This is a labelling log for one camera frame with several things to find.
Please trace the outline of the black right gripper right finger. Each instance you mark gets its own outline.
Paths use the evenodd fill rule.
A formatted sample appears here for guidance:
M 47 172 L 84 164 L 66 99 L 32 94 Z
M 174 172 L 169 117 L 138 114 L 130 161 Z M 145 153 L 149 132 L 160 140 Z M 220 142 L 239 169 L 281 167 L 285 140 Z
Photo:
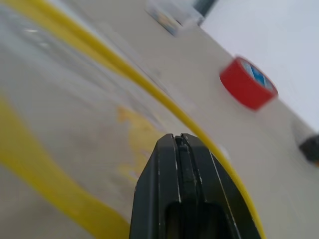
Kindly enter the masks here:
M 259 239 L 239 190 L 213 153 L 197 137 L 184 133 L 194 174 L 200 184 L 200 239 Z

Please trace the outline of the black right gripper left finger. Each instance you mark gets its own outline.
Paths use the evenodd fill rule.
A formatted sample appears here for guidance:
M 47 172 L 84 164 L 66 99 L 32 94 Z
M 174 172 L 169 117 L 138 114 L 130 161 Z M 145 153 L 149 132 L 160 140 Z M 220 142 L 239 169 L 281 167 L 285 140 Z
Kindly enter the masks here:
M 185 239 L 178 164 L 184 134 L 166 134 L 155 144 L 135 187 L 131 239 Z

